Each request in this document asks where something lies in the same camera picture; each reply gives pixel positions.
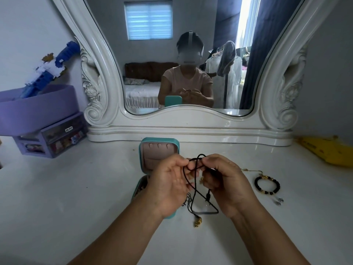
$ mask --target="yellow plastic bag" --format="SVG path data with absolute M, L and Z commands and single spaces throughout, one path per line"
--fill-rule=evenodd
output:
M 339 142 L 338 137 L 300 137 L 298 143 L 326 162 L 339 166 L 353 167 L 353 148 Z

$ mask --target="sleeve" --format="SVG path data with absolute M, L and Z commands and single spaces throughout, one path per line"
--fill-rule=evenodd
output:
M 174 76 L 173 68 L 166 70 L 163 76 L 167 78 L 170 83 L 172 83 Z
M 209 83 L 213 83 L 211 77 L 208 76 L 207 73 L 203 73 L 203 80 L 202 80 L 202 85 L 206 85 Z

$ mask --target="sticker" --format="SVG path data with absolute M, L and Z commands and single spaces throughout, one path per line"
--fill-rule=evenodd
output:
M 73 129 L 73 127 L 71 126 L 71 127 L 69 127 L 69 128 L 66 128 L 65 129 L 65 132 L 69 132 L 69 131 L 71 131 Z

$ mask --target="pink shirt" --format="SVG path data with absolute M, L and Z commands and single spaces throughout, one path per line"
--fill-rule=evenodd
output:
M 186 79 L 180 71 L 180 66 L 166 70 L 163 74 L 164 77 L 172 84 L 172 92 L 175 92 L 179 88 L 185 90 L 197 89 L 201 91 L 201 87 L 205 84 L 212 83 L 212 79 L 207 73 L 196 68 L 194 77 Z

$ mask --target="white wall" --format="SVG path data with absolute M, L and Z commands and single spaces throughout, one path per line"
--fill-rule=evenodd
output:
M 51 0 L 0 0 L 0 37 L 0 91 L 23 87 L 43 56 L 58 54 L 74 39 Z M 88 102 L 82 88 L 80 57 L 67 66 L 68 72 L 54 83 L 73 85 L 83 110 Z M 20 152 L 11 138 L 1 140 L 0 162 L 5 166 Z
M 338 135 L 353 145 L 353 0 L 341 0 L 308 47 L 295 101 L 298 135 Z
M 190 30 L 205 44 L 206 60 L 213 48 L 217 0 L 173 0 L 173 39 L 164 40 L 128 40 L 124 1 L 157 0 L 87 0 L 122 72 L 129 62 L 176 62 L 177 41 Z

